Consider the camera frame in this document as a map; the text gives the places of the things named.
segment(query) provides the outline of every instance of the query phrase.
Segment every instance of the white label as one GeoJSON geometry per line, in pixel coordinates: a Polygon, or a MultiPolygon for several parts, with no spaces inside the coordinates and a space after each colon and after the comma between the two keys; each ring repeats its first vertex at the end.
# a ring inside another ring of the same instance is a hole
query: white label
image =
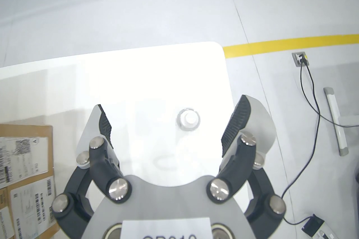
{"type": "Polygon", "coordinates": [[[34,239],[55,224],[53,176],[14,189],[10,196],[17,239],[34,239]]]}
{"type": "Polygon", "coordinates": [[[47,137],[0,138],[0,189],[48,171],[47,137]]]}
{"type": "Polygon", "coordinates": [[[0,224],[1,224],[1,231],[0,234],[3,234],[0,236],[0,238],[11,238],[14,233],[13,224],[11,223],[10,219],[10,212],[8,207],[4,207],[3,209],[0,209],[0,224]]]}
{"type": "Polygon", "coordinates": [[[209,217],[178,220],[125,220],[121,239],[213,239],[209,217]]]}

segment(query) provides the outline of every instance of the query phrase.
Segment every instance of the white tabletop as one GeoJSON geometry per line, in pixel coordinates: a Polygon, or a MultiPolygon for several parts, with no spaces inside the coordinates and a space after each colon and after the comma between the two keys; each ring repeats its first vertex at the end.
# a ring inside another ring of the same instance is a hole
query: white tabletop
{"type": "MultiPolygon", "coordinates": [[[[76,166],[75,149],[94,105],[112,125],[124,175],[158,185],[187,184],[218,173],[221,136],[233,111],[222,47],[191,43],[36,61],[0,68],[0,122],[52,125],[57,193],[76,166]],[[179,129],[184,108],[200,115],[179,129]]],[[[93,208],[102,195],[88,192],[93,208]]],[[[236,196],[245,210],[247,187],[236,196]]]]}

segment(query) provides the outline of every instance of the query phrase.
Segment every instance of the yellow floor line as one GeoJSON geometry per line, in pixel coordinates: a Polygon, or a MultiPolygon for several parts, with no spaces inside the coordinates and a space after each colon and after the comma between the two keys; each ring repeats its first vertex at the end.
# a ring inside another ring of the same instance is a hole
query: yellow floor line
{"type": "Polygon", "coordinates": [[[226,58],[270,53],[284,50],[314,48],[324,46],[336,46],[358,44],[359,34],[346,34],[338,36],[321,36],[308,38],[289,38],[284,40],[248,43],[223,47],[226,58]]]}

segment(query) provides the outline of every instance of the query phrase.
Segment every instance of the black plug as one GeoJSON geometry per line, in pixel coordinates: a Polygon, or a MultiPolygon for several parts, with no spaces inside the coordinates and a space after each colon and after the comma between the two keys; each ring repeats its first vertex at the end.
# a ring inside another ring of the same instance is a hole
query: black plug
{"type": "Polygon", "coordinates": [[[304,54],[300,54],[299,57],[300,57],[300,59],[299,59],[300,64],[304,63],[304,65],[308,65],[308,61],[305,58],[304,54]]]}

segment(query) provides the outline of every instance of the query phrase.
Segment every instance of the black cable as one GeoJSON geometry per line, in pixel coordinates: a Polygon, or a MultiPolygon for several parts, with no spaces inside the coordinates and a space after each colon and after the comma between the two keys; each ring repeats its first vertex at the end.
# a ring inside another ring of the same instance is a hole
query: black cable
{"type": "MultiPolygon", "coordinates": [[[[305,64],[305,66],[307,67],[307,70],[308,70],[308,73],[309,73],[309,76],[310,76],[310,80],[312,81],[312,90],[313,90],[313,98],[314,98],[314,101],[315,101],[315,104],[316,104],[316,107],[318,109],[318,115],[320,115],[320,109],[319,109],[319,105],[318,105],[318,101],[317,101],[317,98],[315,96],[315,92],[314,92],[314,81],[313,81],[313,78],[312,78],[312,74],[310,73],[310,70],[309,70],[309,67],[308,67],[308,64],[307,64],[307,61],[306,59],[303,57],[302,59],[302,63],[300,65],[300,86],[302,88],[302,92],[305,96],[305,98],[307,99],[307,96],[305,95],[305,92],[304,92],[304,88],[303,88],[303,82],[302,82],[302,69],[303,69],[303,64],[305,64]]],[[[282,199],[284,197],[284,195],[287,193],[287,191],[289,190],[289,188],[298,180],[298,178],[300,177],[300,175],[303,173],[303,171],[308,167],[309,163],[311,162],[311,160],[313,159],[313,156],[314,156],[314,153],[315,153],[315,149],[316,149],[316,146],[317,146],[317,139],[318,139],[318,131],[319,131],[319,124],[320,124],[320,117],[318,117],[318,124],[317,124],[317,128],[316,128],[316,131],[315,131],[315,137],[314,137],[314,145],[313,145],[313,150],[312,150],[312,153],[310,155],[310,158],[309,160],[307,161],[307,163],[304,165],[304,167],[302,168],[302,170],[298,173],[298,175],[296,176],[296,178],[287,186],[287,188],[284,190],[283,194],[282,194],[282,199]]],[[[289,224],[289,225],[292,225],[292,226],[295,226],[295,225],[299,225],[301,224],[302,222],[304,222],[305,220],[307,219],[310,219],[311,216],[308,216],[306,217],[305,219],[301,220],[300,222],[295,222],[295,223],[292,223],[292,222],[289,222],[286,220],[286,218],[284,217],[283,219],[289,224]]]]}
{"type": "Polygon", "coordinates": [[[312,104],[309,102],[308,98],[306,97],[304,91],[303,91],[303,95],[306,99],[306,101],[308,102],[308,104],[310,105],[310,107],[314,110],[314,112],[316,112],[318,114],[318,116],[322,117],[324,120],[327,120],[328,122],[330,122],[331,124],[334,124],[336,126],[339,126],[339,127],[343,127],[343,128],[352,128],[352,127],[359,127],[359,125],[340,125],[340,124],[337,124],[329,119],[327,119],[326,117],[322,116],[321,113],[318,113],[318,111],[312,106],[312,104]]]}

